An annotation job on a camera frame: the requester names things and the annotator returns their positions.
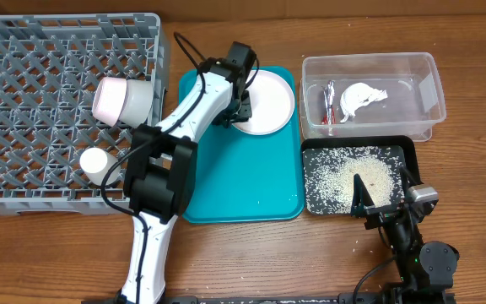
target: teal tray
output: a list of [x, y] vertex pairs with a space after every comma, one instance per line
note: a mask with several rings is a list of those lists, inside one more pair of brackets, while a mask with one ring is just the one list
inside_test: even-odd
[[[294, 77], [281, 67], [264, 67], [295, 92]], [[179, 102], [196, 81], [183, 75]], [[183, 217], [195, 224], [291, 220], [305, 206], [297, 106], [289, 122], [269, 135], [235, 127], [209, 126], [198, 144], [196, 186]]]

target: clear plastic container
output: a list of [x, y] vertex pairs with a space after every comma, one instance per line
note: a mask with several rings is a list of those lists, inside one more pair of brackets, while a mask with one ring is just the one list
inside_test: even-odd
[[[334, 81], [335, 124], [323, 125], [324, 87]], [[360, 107], [345, 123], [340, 99], [352, 84], [386, 90], [388, 97]], [[407, 135], [429, 140], [432, 126], [446, 119], [446, 103], [434, 58], [429, 53], [387, 53], [307, 57], [300, 88], [305, 138]]]

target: gray dish rack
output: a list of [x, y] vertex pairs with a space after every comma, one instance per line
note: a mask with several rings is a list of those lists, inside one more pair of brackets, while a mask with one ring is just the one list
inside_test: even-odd
[[[0, 16], [0, 214], [113, 213], [78, 160], [92, 146], [121, 157], [131, 128], [93, 118], [96, 87], [104, 76], [151, 81], [154, 125], [169, 66], [156, 14]], [[122, 189], [108, 193], [127, 207]]]

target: crumpled white paper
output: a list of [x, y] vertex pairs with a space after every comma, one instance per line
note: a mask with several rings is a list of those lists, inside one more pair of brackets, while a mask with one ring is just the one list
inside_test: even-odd
[[341, 110], [344, 114], [341, 123], [346, 122], [350, 117], [355, 117], [355, 111], [360, 107], [385, 98], [387, 98], [385, 90], [373, 89], [364, 83], [350, 85], [341, 96]]

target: white cup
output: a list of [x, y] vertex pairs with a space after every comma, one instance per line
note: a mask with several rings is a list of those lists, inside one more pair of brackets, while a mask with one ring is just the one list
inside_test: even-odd
[[152, 105], [150, 81], [104, 77], [94, 93], [93, 116], [111, 127], [120, 120], [136, 128], [146, 121]]
[[[95, 185], [100, 186], [108, 170], [117, 163], [117, 158], [103, 149], [89, 148], [80, 155], [80, 167], [85, 175]], [[121, 167], [118, 166], [108, 178], [106, 185], [117, 180]]]

